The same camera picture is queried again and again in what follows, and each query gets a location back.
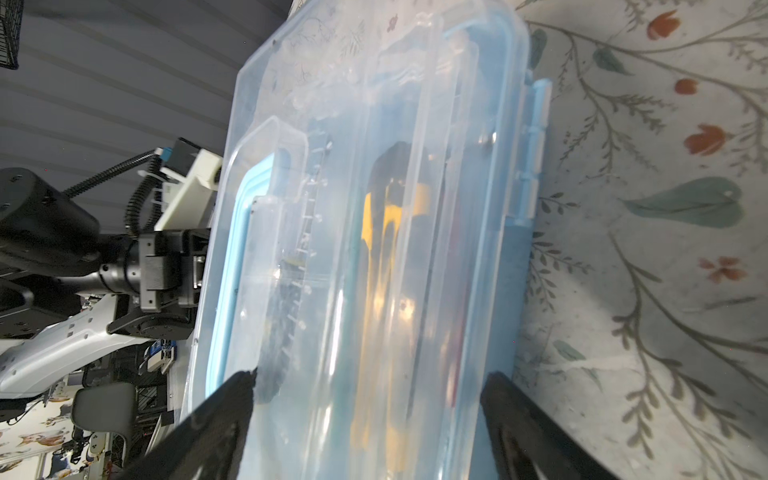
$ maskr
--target gray chair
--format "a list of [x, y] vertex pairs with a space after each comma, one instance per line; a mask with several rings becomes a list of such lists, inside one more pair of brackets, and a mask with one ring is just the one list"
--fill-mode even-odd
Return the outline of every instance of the gray chair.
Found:
[[72, 402], [72, 423], [89, 432], [110, 432], [123, 437], [123, 465], [133, 440], [136, 387], [116, 382], [78, 390]]

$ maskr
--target black cylindrical motor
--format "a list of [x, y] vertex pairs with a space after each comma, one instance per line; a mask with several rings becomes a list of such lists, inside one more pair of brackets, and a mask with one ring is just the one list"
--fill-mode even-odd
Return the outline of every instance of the black cylindrical motor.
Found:
[[25, 168], [0, 170], [0, 263], [41, 275], [86, 275], [101, 264], [99, 223]]

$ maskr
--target transparent plastic lid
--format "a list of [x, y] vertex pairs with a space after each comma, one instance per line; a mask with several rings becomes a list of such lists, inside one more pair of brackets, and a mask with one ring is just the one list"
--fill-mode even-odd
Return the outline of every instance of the transparent plastic lid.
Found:
[[313, 0], [238, 76], [187, 408], [258, 367], [241, 478], [468, 471], [549, 83], [505, 5], [414, 2], [393, 29], [395, 3]]

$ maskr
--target floral tablecloth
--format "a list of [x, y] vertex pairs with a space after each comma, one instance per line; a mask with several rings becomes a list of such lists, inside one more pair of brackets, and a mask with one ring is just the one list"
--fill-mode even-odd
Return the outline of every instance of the floral tablecloth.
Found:
[[514, 380], [622, 478], [768, 478], [768, 0], [511, 6], [554, 82]]

